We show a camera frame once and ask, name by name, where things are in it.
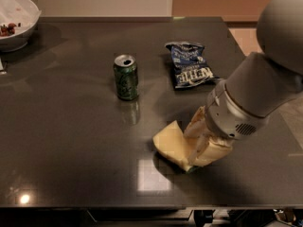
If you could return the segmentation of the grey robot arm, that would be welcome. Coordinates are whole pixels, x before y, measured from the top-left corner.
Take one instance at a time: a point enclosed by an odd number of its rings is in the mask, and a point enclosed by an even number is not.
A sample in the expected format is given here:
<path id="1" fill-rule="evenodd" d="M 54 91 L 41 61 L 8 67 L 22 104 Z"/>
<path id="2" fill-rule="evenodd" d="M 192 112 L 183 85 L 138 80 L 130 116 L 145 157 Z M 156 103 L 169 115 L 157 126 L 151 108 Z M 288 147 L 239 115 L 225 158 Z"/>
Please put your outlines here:
<path id="1" fill-rule="evenodd" d="M 257 24 L 261 48 L 217 83 L 185 130 L 197 140 L 188 155 L 205 166 L 229 153 L 236 140 L 264 127 L 270 114 L 302 94 L 303 0 L 272 0 Z"/>

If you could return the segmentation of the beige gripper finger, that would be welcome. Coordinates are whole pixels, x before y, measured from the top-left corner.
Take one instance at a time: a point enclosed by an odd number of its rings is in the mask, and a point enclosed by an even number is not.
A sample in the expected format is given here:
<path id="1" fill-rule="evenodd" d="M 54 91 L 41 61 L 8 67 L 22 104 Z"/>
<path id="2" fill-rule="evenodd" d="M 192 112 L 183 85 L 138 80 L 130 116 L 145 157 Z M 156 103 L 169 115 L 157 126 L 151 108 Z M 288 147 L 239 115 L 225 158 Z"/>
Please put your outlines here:
<path id="1" fill-rule="evenodd" d="M 198 108 L 187 125 L 184 136 L 189 138 L 199 138 L 201 135 L 208 133 L 208 127 L 205 123 L 205 107 Z"/>
<path id="2" fill-rule="evenodd" d="M 196 145 L 195 145 L 195 150 L 193 150 L 189 157 L 188 157 L 188 162 L 193 165 L 194 162 L 199 158 L 199 156 L 205 151 L 205 149 L 208 146 L 208 141 L 209 141 L 209 134 L 203 133 L 200 135 L 198 138 Z"/>

